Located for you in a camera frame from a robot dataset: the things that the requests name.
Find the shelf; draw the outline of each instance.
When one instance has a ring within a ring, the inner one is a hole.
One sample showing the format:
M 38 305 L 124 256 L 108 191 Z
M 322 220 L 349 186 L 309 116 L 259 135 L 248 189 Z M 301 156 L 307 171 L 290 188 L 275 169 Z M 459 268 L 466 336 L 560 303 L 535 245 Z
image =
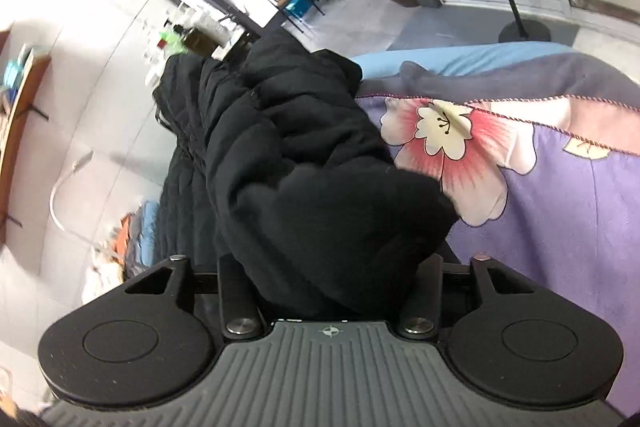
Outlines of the shelf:
M 0 53 L 2 53 L 2 48 L 4 48 L 6 40 L 9 39 L 9 32 L 11 32 L 11 30 L 0 30 Z
M 0 245 L 4 245 L 6 238 L 6 221 L 9 212 L 9 196 L 11 195 L 11 182 L 14 178 L 15 162 L 18 158 L 18 149 L 22 132 L 27 123 L 27 116 L 31 104 L 35 99 L 44 72 L 51 62 L 48 55 L 34 56 L 31 54 L 24 68 L 22 84 L 18 89 L 14 105 L 11 108 L 9 121 L 6 125 L 5 135 L 2 140 L 2 152 L 0 153 Z

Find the black puffer coat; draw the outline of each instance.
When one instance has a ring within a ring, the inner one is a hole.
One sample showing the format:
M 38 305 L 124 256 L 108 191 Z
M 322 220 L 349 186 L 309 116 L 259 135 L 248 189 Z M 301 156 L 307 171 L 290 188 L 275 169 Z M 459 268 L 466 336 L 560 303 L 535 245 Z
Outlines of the black puffer coat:
M 154 96 L 178 147 L 156 258 L 231 252 L 283 317 L 393 315 L 457 216 L 437 181 L 394 166 L 354 102 L 361 75 L 284 31 L 235 73 L 170 59 Z

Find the metal screw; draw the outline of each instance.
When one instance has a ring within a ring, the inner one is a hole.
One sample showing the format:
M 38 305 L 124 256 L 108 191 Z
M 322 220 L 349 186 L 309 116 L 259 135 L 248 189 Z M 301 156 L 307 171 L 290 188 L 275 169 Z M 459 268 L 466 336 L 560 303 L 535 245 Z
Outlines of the metal screw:
M 233 319 L 226 323 L 226 329 L 229 330 L 230 333 L 234 333 L 236 335 L 246 335 L 247 333 L 252 333 L 258 327 L 258 323 L 253 319 Z
M 404 322 L 404 331 L 412 335 L 429 333 L 434 327 L 434 324 L 424 317 L 411 317 Z

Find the purple blanket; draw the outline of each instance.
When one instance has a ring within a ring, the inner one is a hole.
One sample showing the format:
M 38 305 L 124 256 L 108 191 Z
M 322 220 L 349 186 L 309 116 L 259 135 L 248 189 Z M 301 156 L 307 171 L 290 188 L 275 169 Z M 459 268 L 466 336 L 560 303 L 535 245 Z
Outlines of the purple blanket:
M 461 220 L 447 238 L 606 320 L 625 360 L 610 402 L 640 406 L 640 88 L 558 54 L 445 77 L 404 63 L 358 99 L 396 165 L 440 180 Z

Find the floor lamp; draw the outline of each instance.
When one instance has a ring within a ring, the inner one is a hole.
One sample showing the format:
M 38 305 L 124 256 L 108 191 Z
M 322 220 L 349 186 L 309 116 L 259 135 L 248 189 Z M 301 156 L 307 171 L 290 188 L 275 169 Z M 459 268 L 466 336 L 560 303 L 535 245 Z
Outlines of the floor lamp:
M 498 42 L 512 41 L 551 41 L 551 31 L 535 19 L 522 19 L 514 0 L 509 0 L 511 11 L 513 12 L 513 22 L 505 26 Z

